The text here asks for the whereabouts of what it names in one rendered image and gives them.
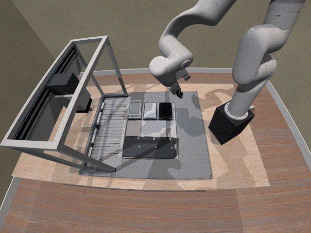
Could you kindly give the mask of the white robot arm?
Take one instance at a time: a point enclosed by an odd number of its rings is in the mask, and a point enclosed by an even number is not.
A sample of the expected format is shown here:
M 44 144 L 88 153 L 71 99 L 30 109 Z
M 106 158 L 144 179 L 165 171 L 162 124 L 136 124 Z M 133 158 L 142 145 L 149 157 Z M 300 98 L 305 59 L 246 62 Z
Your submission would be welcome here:
M 175 17 L 166 27 L 159 43 L 163 56 L 149 64 L 150 73 L 164 86 L 173 85 L 190 75 L 185 70 L 193 62 L 193 54 L 177 39 L 188 26 L 217 25 L 237 0 L 199 0 L 197 4 Z M 247 30 L 242 36 L 235 57 L 232 77 L 238 84 L 230 101 L 224 107 L 232 119 L 243 120 L 259 92 L 276 71 L 277 63 L 268 55 L 280 50 L 286 43 L 306 0 L 271 0 L 264 22 Z

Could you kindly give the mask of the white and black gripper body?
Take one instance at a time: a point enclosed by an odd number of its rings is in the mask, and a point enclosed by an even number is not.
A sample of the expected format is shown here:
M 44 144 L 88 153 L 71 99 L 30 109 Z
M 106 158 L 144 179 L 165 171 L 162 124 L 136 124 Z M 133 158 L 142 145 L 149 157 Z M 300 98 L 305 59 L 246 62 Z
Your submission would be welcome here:
M 181 91 L 181 88 L 177 81 L 173 85 L 167 86 L 167 88 L 171 91 L 173 95 L 176 95 L 177 90 Z

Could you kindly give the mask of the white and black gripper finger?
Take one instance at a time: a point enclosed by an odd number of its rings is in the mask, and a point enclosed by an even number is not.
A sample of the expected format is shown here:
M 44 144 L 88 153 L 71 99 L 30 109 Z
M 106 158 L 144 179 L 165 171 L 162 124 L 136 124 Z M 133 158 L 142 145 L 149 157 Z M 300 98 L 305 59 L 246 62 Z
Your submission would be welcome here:
M 183 98 L 183 93 L 180 91 L 176 91 L 176 95 L 181 99 L 181 98 Z

